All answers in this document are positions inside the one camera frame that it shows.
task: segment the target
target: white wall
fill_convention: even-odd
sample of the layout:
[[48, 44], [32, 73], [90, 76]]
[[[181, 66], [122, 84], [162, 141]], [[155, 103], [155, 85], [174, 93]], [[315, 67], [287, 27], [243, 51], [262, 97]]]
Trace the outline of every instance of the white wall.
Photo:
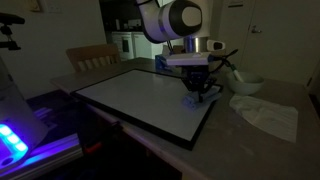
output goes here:
[[25, 18], [24, 25], [12, 25], [13, 39], [20, 51], [0, 49], [9, 72], [25, 98], [56, 88], [53, 77], [74, 72], [65, 50], [106, 43], [98, 0], [54, 0], [61, 13], [30, 12], [26, 1], [1, 0], [0, 12]]

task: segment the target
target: purple light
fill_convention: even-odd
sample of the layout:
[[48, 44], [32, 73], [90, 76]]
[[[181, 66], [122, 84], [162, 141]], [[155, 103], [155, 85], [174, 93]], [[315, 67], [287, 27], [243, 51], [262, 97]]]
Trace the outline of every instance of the purple light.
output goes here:
[[28, 148], [23, 142], [20, 142], [19, 144], [15, 145], [15, 147], [16, 147], [19, 151], [25, 151], [25, 150]]
[[7, 139], [11, 144], [16, 144], [16, 143], [18, 143], [20, 141], [20, 138], [15, 134], [7, 136]]
[[11, 129], [8, 126], [0, 125], [0, 133], [4, 136], [8, 136], [12, 133]]

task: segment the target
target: white board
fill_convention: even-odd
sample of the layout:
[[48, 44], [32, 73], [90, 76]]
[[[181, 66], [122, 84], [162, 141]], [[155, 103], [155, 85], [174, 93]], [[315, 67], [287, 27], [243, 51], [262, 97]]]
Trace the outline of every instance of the white board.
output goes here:
[[78, 97], [84, 97], [89, 103], [98, 103], [102, 109], [101, 105], [117, 110], [191, 141], [211, 103], [204, 102], [198, 109], [191, 110], [182, 104], [188, 93], [179, 78], [140, 70], [132, 70], [76, 91]]

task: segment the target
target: cloth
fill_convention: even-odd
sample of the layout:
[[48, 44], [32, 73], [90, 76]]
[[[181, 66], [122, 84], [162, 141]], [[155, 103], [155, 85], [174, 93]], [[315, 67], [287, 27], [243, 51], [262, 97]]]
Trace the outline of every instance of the cloth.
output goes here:
[[198, 92], [191, 92], [183, 98], [182, 103], [186, 107], [195, 110], [204, 103], [212, 103], [213, 101], [218, 100], [221, 97], [221, 93], [219, 93], [218, 88], [213, 87], [207, 93], [203, 94], [202, 97], [203, 102], [200, 103], [198, 98]]
[[253, 126], [278, 138], [296, 142], [298, 111], [250, 96], [234, 95], [229, 105]]

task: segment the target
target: bowl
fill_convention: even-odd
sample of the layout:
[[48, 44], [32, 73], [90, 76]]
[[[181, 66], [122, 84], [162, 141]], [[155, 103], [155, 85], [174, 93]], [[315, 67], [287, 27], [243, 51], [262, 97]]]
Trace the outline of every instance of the bowl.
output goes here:
[[229, 88], [239, 95], [250, 95], [260, 90], [264, 84], [264, 79], [251, 72], [239, 72], [244, 82], [238, 81], [233, 72], [227, 74]]

